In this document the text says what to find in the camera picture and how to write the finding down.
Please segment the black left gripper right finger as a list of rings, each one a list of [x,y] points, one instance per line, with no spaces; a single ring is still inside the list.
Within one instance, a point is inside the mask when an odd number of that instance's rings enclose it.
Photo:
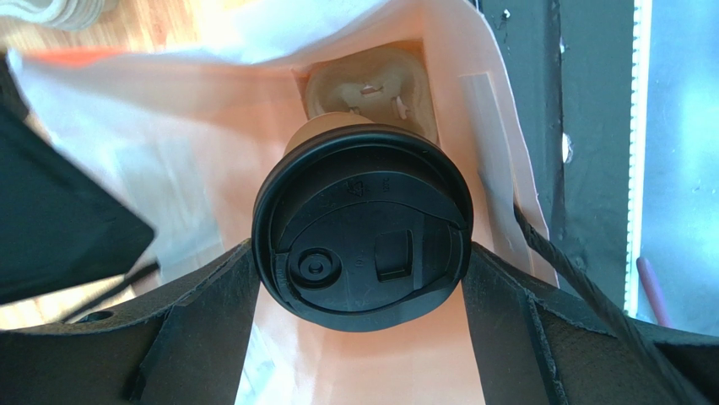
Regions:
[[[581,299],[473,245],[462,292],[488,404],[669,404]]]

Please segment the brown paper cup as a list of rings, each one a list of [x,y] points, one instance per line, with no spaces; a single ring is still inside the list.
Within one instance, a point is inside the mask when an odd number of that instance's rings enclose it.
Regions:
[[[374,122],[366,117],[351,112],[329,112],[313,117],[308,122],[303,124],[289,139],[284,149],[283,156],[286,156],[302,143],[325,132],[365,124],[374,124]]]

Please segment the orange paper bag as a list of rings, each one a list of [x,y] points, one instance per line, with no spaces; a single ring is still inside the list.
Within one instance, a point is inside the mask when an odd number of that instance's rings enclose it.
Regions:
[[[222,38],[210,46],[82,67],[8,54],[20,93],[49,132],[45,143],[154,230],[134,265],[159,267],[158,287],[244,241],[255,267],[257,194],[311,119],[304,103],[310,70],[401,47],[424,59],[435,146],[467,183],[471,253],[482,246],[583,300],[669,404],[717,403],[715,338],[629,318],[551,242],[505,59],[482,12],[466,1],[255,1],[219,27]],[[285,310],[258,276],[232,404],[488,404],[463,278],[424,316],[341,332]]]

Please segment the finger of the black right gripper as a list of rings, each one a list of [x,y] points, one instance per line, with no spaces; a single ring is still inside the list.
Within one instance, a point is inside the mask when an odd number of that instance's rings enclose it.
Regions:
[[[1,109],[1,302],[128,272],[154,230]]]

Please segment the grey pulp cup carrier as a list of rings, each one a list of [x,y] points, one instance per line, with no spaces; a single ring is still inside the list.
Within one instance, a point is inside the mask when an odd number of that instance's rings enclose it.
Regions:
[[[375,47],[316,65],[304,103],[310,118],[351,113],[439,143],[424,59],[401,47]]]

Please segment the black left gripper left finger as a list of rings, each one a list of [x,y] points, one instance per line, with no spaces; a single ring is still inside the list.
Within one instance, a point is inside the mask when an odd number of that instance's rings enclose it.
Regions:
[[[232,404],[260,282],[244,241],[90,315],[1,334],[4,404]]]

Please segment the black cup lid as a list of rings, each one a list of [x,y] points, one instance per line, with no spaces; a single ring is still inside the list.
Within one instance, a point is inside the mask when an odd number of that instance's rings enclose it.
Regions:
[[[299,318],[374,332],[424,316],[471,256],[473,202],[437,146],[365,124],[312,138],[263,182],[251,227],[267,292]]]

